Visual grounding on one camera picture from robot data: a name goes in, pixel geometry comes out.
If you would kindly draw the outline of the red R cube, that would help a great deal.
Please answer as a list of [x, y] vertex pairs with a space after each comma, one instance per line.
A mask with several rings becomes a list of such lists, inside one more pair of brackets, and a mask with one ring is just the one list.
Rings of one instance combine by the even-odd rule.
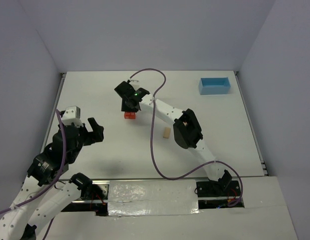
[[135, 119], [136, 119], [136, 113], [135, 113], [135, 112], [132, 112], [132, 113], [130, 114], [130, 119], [132, 119], [132, 120], [135, 120]]

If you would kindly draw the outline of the natural wood rectangular block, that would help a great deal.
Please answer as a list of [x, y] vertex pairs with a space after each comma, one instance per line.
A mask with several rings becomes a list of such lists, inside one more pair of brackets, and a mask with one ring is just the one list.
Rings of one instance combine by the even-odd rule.
[[169, 139], [171, 133], [171, 128], [165, 127], [163, 132], [163, 138]]

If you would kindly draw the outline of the blue plastic bin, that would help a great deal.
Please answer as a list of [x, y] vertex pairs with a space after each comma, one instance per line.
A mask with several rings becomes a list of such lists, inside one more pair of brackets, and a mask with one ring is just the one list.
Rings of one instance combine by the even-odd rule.
[[226, 95], [231, 88], [227, 77], [207, 77], [199, 81], [200, 95]]

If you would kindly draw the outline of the plain red cube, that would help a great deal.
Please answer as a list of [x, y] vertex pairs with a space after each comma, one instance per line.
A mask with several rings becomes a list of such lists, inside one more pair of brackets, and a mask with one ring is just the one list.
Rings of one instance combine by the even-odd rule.
[[130, 112], [125, 112], [125, 113], [124, 113], [124, 118], [125, 118], [125, 119], [130, 119], [130, 115], [131, 115]]

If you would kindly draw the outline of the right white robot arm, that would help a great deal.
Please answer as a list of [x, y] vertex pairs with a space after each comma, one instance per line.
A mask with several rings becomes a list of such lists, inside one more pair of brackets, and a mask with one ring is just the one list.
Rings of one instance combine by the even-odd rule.
[[204, 166], [215, 162], [215, 157], [206, 146], [198, 119], [191, 109], [174, 108], [156, 99], [149, 91], [138, 88], [135, 90], [128, 81], [123, 81], [115, 92], [122, 99], [123, 112], [136, 113], [148, 111], [167, 124], [172, 125], [174, 140], [181, 148], [189, 150]]

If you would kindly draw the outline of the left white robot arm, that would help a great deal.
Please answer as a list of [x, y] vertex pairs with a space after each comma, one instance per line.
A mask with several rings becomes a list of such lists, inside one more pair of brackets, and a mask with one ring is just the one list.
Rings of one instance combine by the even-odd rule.
[[77, 199], [86, 200], [102, 190], [82, 173], [74, 174], [58, 192], [40, 204], [48, 191], [74, 163], [81, 149], [102, 142], [104, 128], [94, 118], [84, 124], [59, 121], [59, 130], [53, 140], [37, 155], [27, 171], [27, 177], [17, 197], [7, 210], [0, 211], [0, 240], [34, 240], [42, 228], [67, 205]]

